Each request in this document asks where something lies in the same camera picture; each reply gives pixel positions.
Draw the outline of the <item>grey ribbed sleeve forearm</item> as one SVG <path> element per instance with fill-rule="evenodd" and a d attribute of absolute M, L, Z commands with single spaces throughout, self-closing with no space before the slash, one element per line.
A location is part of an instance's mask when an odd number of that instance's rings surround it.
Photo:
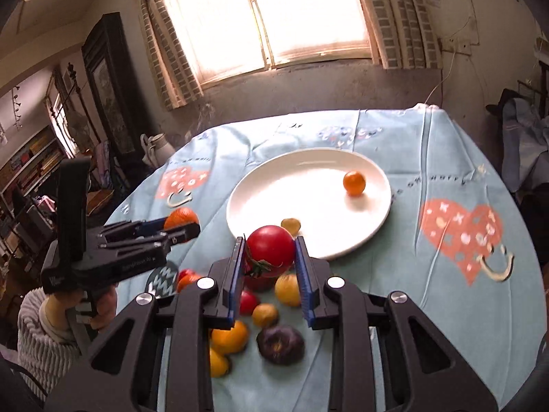
<path fill-rule="evenodd" d="M 43 288 L 28 292 L 18 315 L 18 365 L 28 373 L 23 380 L 40 400 L 66 375 L 81 356 L 69 325 L 55 324 L 65 319 L 65 311 L 82 299 L 82 291 L 47 295 Z"/>

